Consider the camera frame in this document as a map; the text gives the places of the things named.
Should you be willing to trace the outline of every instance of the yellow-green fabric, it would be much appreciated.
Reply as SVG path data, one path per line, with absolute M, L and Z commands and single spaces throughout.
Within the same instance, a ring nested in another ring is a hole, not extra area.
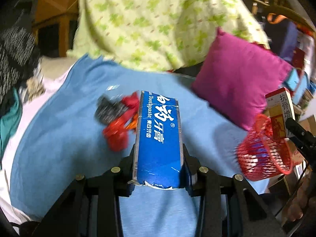
M 104 56 L 135 70 L 202 62 L 218 26 L 268 46 L 242 0 L 79 0 L 79 27 L 67 55 Z

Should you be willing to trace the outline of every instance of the gray knit fabric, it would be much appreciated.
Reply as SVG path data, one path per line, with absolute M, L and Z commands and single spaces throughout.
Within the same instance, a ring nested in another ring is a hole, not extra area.
M 32 34 L 20 27 L 12 27 L 0 35 L 0 105 L 4 96 L 19 83 L 27 79 L 29 59 L 35 46 Z

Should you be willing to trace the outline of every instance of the red plastic basket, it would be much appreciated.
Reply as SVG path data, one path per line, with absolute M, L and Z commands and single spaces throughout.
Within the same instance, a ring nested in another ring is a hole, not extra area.
M 259 114 L 244 141 L 237 148 L 237 158 L 245 177 L 259 181 L 292 172 L 289 147 L 284 139 L 273 140 L 271 120 Z

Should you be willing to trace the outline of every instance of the pink cushion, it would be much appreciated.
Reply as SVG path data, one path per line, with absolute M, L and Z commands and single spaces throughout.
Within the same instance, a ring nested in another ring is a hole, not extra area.
M 225 33 L 220 28 L 193 91 L 237 126 L 249 130 L 292 66 L 256 44 Z

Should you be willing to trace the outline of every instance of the cardboard box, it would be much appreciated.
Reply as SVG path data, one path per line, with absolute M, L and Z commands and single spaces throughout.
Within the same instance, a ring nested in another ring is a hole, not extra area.
M 178 100 L 142 91 L 134 150 L 134 183 L 180 187 L 183 144 Z
M 300 121 L 299 124 L 306 131 L 310 131 L 312 133 L 312 135 L 316 136 L 316 119 L 315 119 L 314 115 L 310 116 L 307 119 Z M 291 140 L 288 140 L 287 143 L 289 145 L 290 152 L 292 153 L 293 165 L 296 166 L 298 164 L 301 164 L 304 160 L 303 155 L 297 150 L 295 144 Z
M 274 92 L 265 95 L 267 108 L 269 110 L 273 138 L 280 140 L 290 138 L 293 134 L 285 127 L 285 121 L 288 118 L 295 120 L 293 104 L 289 91 L 286 88 L 280 88 Z

